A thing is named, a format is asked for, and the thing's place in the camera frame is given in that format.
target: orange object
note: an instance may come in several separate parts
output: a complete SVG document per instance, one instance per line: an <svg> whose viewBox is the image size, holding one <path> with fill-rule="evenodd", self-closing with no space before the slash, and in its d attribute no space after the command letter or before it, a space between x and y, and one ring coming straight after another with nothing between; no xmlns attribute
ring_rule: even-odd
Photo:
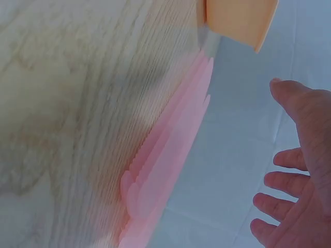
<svg viewBox="0 0 331 248"><path fill-rule="evenodd" d="M207 24L216 33L259 52L275 15L278 0L206 0Z"/></svg>

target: white surface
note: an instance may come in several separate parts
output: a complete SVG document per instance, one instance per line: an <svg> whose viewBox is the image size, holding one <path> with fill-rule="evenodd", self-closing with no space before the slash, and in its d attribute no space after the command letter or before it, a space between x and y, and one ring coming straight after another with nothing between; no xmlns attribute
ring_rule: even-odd
<svg viewBox="0 0 331 248"><path fill-rule="evenodd" d="M150 248L255 248L252 198L273 155L299 146L293 121L269 93L273 77L331 89L331 1L280 0L260 54L224 38L209 92L212 101Z"/></svg>

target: wood grain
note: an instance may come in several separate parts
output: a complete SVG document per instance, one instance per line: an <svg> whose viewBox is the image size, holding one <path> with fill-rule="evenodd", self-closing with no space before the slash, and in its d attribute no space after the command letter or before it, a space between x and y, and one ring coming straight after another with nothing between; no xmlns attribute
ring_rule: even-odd
<svg viewBox="0 0 331 248"><path fill-rule="evenodd" d="M1 247L117 247L119 179L207 39L200 6L0 3Z"/></svg>

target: hand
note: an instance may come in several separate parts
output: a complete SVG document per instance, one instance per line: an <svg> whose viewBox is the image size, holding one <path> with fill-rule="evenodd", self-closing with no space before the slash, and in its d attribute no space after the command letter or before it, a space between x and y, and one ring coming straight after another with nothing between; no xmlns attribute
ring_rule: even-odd
<svg viewBox="0 0 331 248"><path fill-rule="evenodd" d="M297 203L257 194L254 205L280 222L255 219L253 235L267 248L331 247L331 92L274 79L275 100L296 123L301 148L275 155L274 164L309 171L310 176L272 172L266 186L299 198Z"/></svg>

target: pink translucent object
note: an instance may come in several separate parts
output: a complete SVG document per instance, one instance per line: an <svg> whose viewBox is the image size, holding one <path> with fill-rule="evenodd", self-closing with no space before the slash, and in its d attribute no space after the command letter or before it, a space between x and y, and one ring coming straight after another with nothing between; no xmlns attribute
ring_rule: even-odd
<svg viewBox="0 0 331 248"><path fill-rule="evenodd" d="M121 178L131 217L119 248L145 248L182 171L209 105L214 61L201 52Z"/></svg>

